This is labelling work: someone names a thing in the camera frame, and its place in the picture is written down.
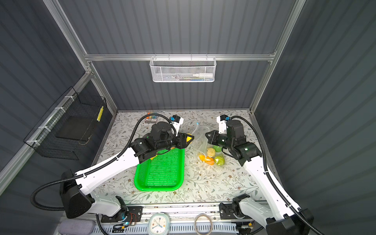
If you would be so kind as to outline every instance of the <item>plastic bag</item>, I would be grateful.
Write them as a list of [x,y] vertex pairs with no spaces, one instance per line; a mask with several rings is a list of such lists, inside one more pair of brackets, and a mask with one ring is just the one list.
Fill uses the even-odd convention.
[[207,126],[201,126],[197,123],[196,129],[192,132],[194,140],[190,144],[190,147],[196,151],[198,159],[209,165],[224,165],[224,157],[221,152],[218,152],[218,148],[208,144],[208,139],[205,133],[209,132],[210,128]]

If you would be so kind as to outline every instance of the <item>metal bar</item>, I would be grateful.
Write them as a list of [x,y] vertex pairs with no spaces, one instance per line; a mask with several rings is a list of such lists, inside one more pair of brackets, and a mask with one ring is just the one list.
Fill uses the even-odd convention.
[[131,55],[131,54],[87,54],[85,59],[88,61],[150,61],[156,57],[157,60],[213,60],[217,61],[272,61],[273,54],[266,55]]
[[[68,94],[60,101],[57,107],[62,107],[67,100],[70,99],[76,90],[77,92],[82,91],[86,84],[90,81],[92,77],[91,71],[86,72],[80,80],[74,85],[74,89],[71,89]],[[48,115],[48,117],[43,121],[41,126],[46,126],[46,124],[51,121],[54,115],[57,113],[58,109],[53,109],[53,111]],[[35,140],[41,133],[42,128],[37,128],[36,131],[31,135],[29,140]],[[24,144],[20,150],[14,155],[14,157],[9,161],[9,163],[0,172],[0,195],[4,192],[6,187],[11,183],[11,181],[16,177],[17,173],[25,165],[31,155],[34,153],[34,149]]]
[[[153,109],[155,112],[179,112],[179,111],[227,111],[227,110],[249,110],[249,108],[220,108],[220,109]],[[148,112],[150,109],[118,110],[118,112]]]
[[278,44],[277,44],[277,47],[276,47],[276,52],[275,52],[275,56],[274,56],[274,60],[270,63],[270,66],[267,68],[263,78],[261,79],[260,81],[260,85],[259,87],[257,88],[257,91],[256,91],[256,94],[255,94],[255,97],[253,98],[253,101],[251,103],[251,106],[249,107],[249,109],[251,110],[252,113],[255,112],[260,100],[261,100],[261,97],[262,97],[262,94],[264,93],[265,91],[265,88],[266,88],[266,85],[268,85],[268,82],[274,72],[274,69],[279,61],[279,58],[286,46],[286,43],[291,35],[291,32],[295,26],[295,23],[300,15],[300,12],[302,11],[303,9],[303,6],[305,4],[306,0],[296,0],[295,1],[295,4],[294,4],[294,7],[293,9],[291,10],[291,13],[290,13],[290,16],[287,20],[287,23],[282,31],[282,34],[281,34],[281,37],[278,41]]
[[115,105],[114,100],[112,99],[110,93],[108,92],[105,84],[103,83],[102,79],[100,79],[100,76],[98,74],[98,71],[94,67],[94,65],[89,62],[89,66],[94,74],[91,81],[93,82],[94,86],[96,87],[98,93],[100,96],[103,96],[106,98],[107,107],[110,110],[111,114],[115,116],[117,114],[117,107]]
[[116,115],[113,115],[112,119],[110,121],[110,125],[108,125],[108,128],[107,128],[107,131],[105,133],[105,136],[103,137],[102,142],[100,143],[99,149],[97,151],[97,154],[96,154],[96,156],[95,156],[95,158],[94,158],[93,163],[91,164],[91,166],[94,166],[94,165],[97,164],[98,158],[99,158],[100,154],[102,153],[103,147],[104,147],[104,145],[105,145],[105,143],[107,141],[107,138],[108,138],[108,136],[110,134],[110,131],[111,131],[112,125],[114,124],[115,118],[116,118]]
[[72,47],[72,50],[76,54],[83,68],[86,71],[88,70],[93,71],[95,77],[92,79],[92,82],[95,85],[99,95],[106,98],[108,109],[110,110],[112,115],[115,115],[117,113],[117,107],[115,105],[115,102],[110,96],[109,92],[107,91],[94,65],[92,65],[86,60],[85,55],[87,54],[87,52],[85,48],[83,47],[80,39],[78,38],[75,30],[73,29],[73,26],[69,22],[68,17],[64,13],[63,8],[59,4],[59,1],[58,0],[43,0],[43,2],[46,5],[47,9],[50,11],[57,25],[59,26],[61,32],[63,32],[65,38],[67,39],[69,45]]
[[260,129],[260,126],[257,122],[255,114],[250,113],[249,118],[251,119],[251,124],[256,129],[257,133],[259,134],[259,137],[260,137],[260,139],[258,140],[259,144],[262,144],[264,146],[265,154],[266,154],[266,161],[268,163],[268,167],[273,172],[273,175],[276,177],[276,179],[279,181],[279,183],[282,185],[281,179],[279,178],[278,172],[276,170],[276,166],[274,165],[273,159],[270,155],[268,146],[267,146],[266,141],[264,139],[264,136],[261,132],[261,129]]
[[81,65],[87,70],[89,64],[86,61],[84,55],[87,54],[82,43],[78,39],[76,32],[73,30],[72,25],[70,24],[66,14],[61,8],[57,0],[43,0],[47,9],[50,11],[52,17],[55,19],[58,24],[61,32],[63,32],[65,38],[67,39],[69,45],[72,47],[72,50],[76,54]]

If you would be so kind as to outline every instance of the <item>black cable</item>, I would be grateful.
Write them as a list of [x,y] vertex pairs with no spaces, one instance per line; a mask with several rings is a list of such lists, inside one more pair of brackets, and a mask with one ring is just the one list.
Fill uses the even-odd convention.
[[222,153],[223,153],[224,155],[227,155],[227,156],[229,156],[229,157],[232,157],[232,158],[233,158],[233,156],[232,156],[232,155],[230,155],[230,154],[228,154],[228,153],[225,153],[225,152],[223,151],[223,147],[222,147]]
[[[241,116],[232,116],[230,119],[234,119],[234,118],[239,118],[243,121],[245,121],[248,126],[251,127],[251,129],[253,130],[253,132],[255,133],[257,139],[261,139],[259,134],[257,133],[257,131],[255,130],[255,128],[251,125],[251,123],[249,123],[245,118],[241,117]],[[260,144],[260,148],[261,148],[261,152],[262,152],[262,161],[263,161],[263,165],[264,165],[264,171],[265,171],[265,175],[266,177],[268,178],[270,184],[273,186],[273,188],[276,190],[276,192],[278,193],[278,195],[282,198],[282,200],[286,203],[286,205],[288,207],[290,207],[290,209],[292,210],[292,212],[294,212],[294,214],[296,214],[298,216],[298,218],[303,222],[305,223],[312,231],[314,231],[316,234],[318,235],[324,235],[321,231],[319,231],[317,228],[315,228],[313,225],[311,225],[303,216],[300,215],[300,213],[291,205],[291,203],[286,199],[286,197],[281,193],[281,191],[278,189],[278,187],[276,186],[276,184],[274,183],[273,179],[271,178],[270,174],[269,174],[269,171],[268,171],[268,166],[267,166],[267,162],[266,162],[266,154],[265,154],[265,149],[264,149],[264,146],[261,142],[259,142]]]
[[264,227],[261,226],[261,227],[259,227],[258,229],[252,231],[251,233],[249,233],[249,234],[247,234],[247,235],[254,235],[254,234],[260,232],[260,231],[263,230],[263,229],[264,229]]
[[109,235],[109,234],[106,233],[106,231],[102,228],[102,225],[100,225],[99,215],[98,215],[98,214],[96,214],[96,217],[97,217],[97,224],[98,224],[99,230],[100,230],[104,235]]
[[[130,146],[130,144],[131,144],[131,142],[132,142],[132,139],[133,139],[133,137],[135,136],[135,133],[136,133],[136,130],[137,130],[138,125],[141,123],[141,121],[142,121],[144,118],[149,117],[149,116],[159,116],[159,117],[162,117],[162,118],[166,119],[166,120],[168,121],[168,123],[171,125],[172,129],[174,130],[174,135],[176,134],[176,129],[175,129],[175,127],[171,124],[171,120],[168,119],[167,117],[165,117],[165,116],[163,116],[163,115],[161,115],[161,114],[147,114],[147,115],[144,115],[143,117],[141,117],[141,118],[138,120],[137,124],[136,124],[135,127],[133,128],[132,134],[131,134],[130,137],[129,137],[129,141],[128,141],[127,145],[123,148],[123,150],[122,150],[117,156],[120,157],[120,156],[123,155],[124,152],[129,148],[129,146]],[[96,171],[102,169],[103,167],[106,167],[106,166],[108,166],[109,164],[115,162],[116,160],[117,160],[117,157],[113,158],[112,160],[106,162],[105,164],[103,164],[103,165],[101,165],[101,166],[99,166],[99,167],[97,167],[97,168],[94,168],[94,169],[92,169],[92,170],[90,170],[90,171],[88,171],[88,172],[85,172],[85,175],[86,175],[86,176],[87,176],[87,175],[90,175],[90,174],[92,174],[92,173],[94,173],[94,172],[96,172]],[[64,207],[52,207],[52,206],[44,206],[44,205],[42,205],[42,204],[39,204],[39,203],[36,201],[35,197],[36,197],[36,195],[37,195],[42,189],[45,189],[45,188],[50,187],[50,186],[52,186],[52,185],[60,184],[60,183],[63,183],[63,182],[76,180],[76,179],[81,178],[81,177],[83,177],[83,174],[79,174],[79,175],[72,176],[72,177],[65,178],[65,179],[55,180],[55,181],[52,181],[52,182],[49,182],[49,183],[47,183],[47,184],[44,184],[44,185],[40,186],[39,188],[37,188],[36,190],[34,190],[34,192],[31,194],[31,196],[30,196],[30,202],[31,202],[31,204],[32,204],[33,206],[35,206],[36,208],[41,209],[41,210],[45,210],[45,211],[64,211]]]
[[164,152],[164,153],[157,153],[157,155],[163,155],[163,154],[165,154],[165,153],[168,153],[169,151],[171,151],[171,149],[168,150],[168,151],[166,151],[166,152]]
[[115,224],[113,227],[112,227],[112,232],[123,232],[125,229],[125,226],[124,224]]

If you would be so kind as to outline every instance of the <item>yellow fruit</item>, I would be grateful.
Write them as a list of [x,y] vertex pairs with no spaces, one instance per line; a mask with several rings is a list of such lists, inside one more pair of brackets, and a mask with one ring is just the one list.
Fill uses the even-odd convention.
[[202,154],[201,154],[201,155],[199,156],[199,158],[200,158],[200,160],[201,160],[202,162],[205,161],[205,155],[202,155]]
[[209,165],[213,165],[214,164],[214,159],[213,158],[211,158],[211,157],[209,157],[209,156],[205,156],[205,155],[200,155],[199,156],[199,158],[200,158],[200,160],[202,161],[202,162],[205,162],[205,163],[207,163],[207,164],[209,164]]
[[214,157],[215,156],[215,149],[214,148],[208,148],[206,150],[206,153],[208,156]]

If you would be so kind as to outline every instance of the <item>green fruit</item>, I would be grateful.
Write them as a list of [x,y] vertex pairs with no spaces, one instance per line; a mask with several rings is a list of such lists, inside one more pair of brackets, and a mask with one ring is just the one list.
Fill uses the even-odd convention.
[[223,154],[219,154],[219,155],[215,156],[215,157],[214,157],[214,162],[215,162],[218,166],[222,166],[222,165],[224,165],[225,160],[224,160]]
[[213,145],[213,148],[215,149],[215,151],[217,153],[219,153],[220,151],[222,151],[222,147],[221,146]]

